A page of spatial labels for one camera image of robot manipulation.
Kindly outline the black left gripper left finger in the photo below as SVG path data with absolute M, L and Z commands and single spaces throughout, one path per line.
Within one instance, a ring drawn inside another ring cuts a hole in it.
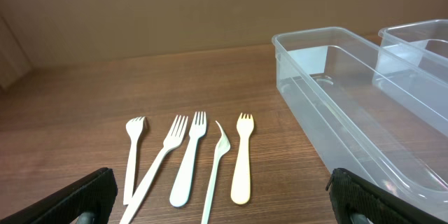
M 117 194 L 113 170 L 102 167 L 1 222 L 107 223 Z

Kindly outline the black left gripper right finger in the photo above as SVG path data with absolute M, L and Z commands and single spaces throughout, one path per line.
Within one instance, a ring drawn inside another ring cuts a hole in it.
M 339 224 L 447 224 L 348 169 L 334 169 L 325 189 Z

